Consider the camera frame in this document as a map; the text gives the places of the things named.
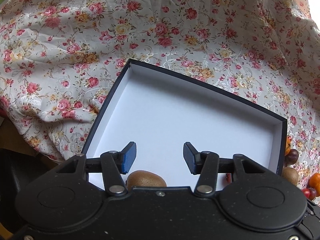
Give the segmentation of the brown kiwi fruit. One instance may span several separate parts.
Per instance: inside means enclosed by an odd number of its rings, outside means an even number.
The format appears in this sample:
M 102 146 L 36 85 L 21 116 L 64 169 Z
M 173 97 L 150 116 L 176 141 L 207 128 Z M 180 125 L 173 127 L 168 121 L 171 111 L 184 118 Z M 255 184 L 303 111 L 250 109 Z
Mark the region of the brown kiwi fruit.
M 126 181 L 127 188 L 131 190 L 138 187 L 167 187 L 165 180 L 149 171 L 138 170 L 132 172 Z

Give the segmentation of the black box white inside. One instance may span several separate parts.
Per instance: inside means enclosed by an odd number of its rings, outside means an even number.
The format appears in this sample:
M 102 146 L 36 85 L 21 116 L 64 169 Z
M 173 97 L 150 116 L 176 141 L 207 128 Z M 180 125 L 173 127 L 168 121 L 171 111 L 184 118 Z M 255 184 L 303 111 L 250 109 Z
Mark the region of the black box white inside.
M 287 120 L 223 89 L 148 63 L 129 60 L 112 86 L 82 152 L 88 158 L 137 146 L 131 171 L 161 176 L 168 186 L 195 187 L 183 145 L 243 154 L 281 174 Z

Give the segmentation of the dark red plum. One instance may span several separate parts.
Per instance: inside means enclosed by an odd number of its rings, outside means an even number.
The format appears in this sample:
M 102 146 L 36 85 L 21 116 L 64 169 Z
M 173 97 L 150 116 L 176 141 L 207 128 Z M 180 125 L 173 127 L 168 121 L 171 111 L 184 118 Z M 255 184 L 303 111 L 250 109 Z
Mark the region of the dark red plum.
M 296 149 L 291 149 L 287 155 L 285 155 L 286 165 L 294 165 L 299 158 L 299 152 Z

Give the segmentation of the small orange tangerine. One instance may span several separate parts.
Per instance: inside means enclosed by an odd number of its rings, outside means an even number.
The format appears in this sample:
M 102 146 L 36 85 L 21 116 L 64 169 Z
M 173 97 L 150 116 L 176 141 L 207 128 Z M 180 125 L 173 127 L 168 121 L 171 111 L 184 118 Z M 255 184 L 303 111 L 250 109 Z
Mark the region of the small orange tangerine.
M 289 154 L 290 150 L 291 150 L 291 138 L 286 137 L 285 156 Z

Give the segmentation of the small orange mandarin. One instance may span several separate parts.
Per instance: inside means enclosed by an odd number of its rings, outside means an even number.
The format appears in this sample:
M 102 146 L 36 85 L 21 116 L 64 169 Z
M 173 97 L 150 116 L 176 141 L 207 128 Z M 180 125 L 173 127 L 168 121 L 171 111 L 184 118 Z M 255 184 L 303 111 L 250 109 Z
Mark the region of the small orange mandarin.
M 309 187 L 316 190 L 316 197 L 320 196 L 320 173 L 315 173 L 310 177 Z

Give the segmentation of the floral tablecloth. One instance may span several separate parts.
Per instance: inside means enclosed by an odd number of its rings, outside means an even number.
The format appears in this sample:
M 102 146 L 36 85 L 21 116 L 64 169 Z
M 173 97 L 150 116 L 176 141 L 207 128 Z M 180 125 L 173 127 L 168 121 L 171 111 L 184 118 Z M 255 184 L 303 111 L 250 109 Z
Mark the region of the floral tablecloth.
M 308 0 L 8 0 L 1 110 L 56 161 L 80 153 L 128 59 L 288 120 L 299 187 L 319 174 L 319 25 Z

